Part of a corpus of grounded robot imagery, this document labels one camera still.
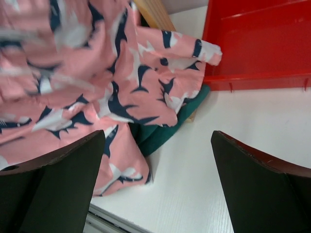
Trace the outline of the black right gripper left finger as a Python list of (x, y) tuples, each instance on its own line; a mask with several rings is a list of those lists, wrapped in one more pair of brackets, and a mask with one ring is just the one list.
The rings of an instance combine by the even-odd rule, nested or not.
[(81, 233), (104, 153), (95, 131), (0, 172), (3, 233)]

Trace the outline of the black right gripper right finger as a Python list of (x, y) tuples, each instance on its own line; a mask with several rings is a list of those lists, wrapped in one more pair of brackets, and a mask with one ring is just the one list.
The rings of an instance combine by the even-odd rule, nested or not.
[(311, 170), (214, 131), (211, 145), (236, 233), (309, 233)]

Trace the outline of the green shorts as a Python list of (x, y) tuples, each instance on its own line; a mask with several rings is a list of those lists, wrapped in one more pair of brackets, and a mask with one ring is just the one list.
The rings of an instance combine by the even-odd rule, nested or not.
[(185, 105), (181, 107), (177, 114), (178, 122), (174, 126), (161, 127), (158, 125), (130, 123), (129, 127), (132, 136), (142, 155), (148, 157), (167, 142), (180, 129), (182, 124), (186, 122), (188, 117), (200, 106), (209, 92), (210, 87), (204, 84), (195, 98), (185, 101)]

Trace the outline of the pink shark print shorts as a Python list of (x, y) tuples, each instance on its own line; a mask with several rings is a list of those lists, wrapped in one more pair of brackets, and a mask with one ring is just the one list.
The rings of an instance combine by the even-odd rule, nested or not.
[(0, 167), (17, 165), (102, 130), (93, 194), (148, 183), (139, 146), (179, 127), (203, 99), (205, 65), (219, 46), (142, 27), (127, 0), (0, 3)]

